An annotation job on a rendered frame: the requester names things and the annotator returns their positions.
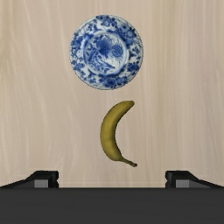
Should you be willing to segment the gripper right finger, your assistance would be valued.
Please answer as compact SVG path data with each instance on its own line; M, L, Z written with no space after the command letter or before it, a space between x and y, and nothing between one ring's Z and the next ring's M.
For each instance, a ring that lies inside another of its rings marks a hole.
M198 179L189 171L166 171L166 188L221 188L221 185Z

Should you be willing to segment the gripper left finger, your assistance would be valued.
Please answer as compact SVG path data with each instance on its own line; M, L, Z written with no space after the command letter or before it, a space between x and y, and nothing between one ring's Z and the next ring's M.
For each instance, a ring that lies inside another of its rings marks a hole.
M3 185L3 188L58 188L58 178L58 171L35 171L28 178Z

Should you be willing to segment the yellow banana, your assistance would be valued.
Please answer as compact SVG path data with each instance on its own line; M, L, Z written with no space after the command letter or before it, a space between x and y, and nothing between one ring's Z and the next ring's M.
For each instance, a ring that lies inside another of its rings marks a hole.
M112 161L123 162L132 167L137 164L123 157L116 143L116 127L122 117L134 106L133 101L121 101L113 106L103 118L100 131L101 147Z

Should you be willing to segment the blue and white plate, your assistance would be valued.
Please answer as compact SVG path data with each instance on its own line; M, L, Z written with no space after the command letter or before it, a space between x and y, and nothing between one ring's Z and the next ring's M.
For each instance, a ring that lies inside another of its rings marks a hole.
M72 69L91 88L114 90L131 82L144 57L137 30L125 19L98 15L84 22L69 46Z

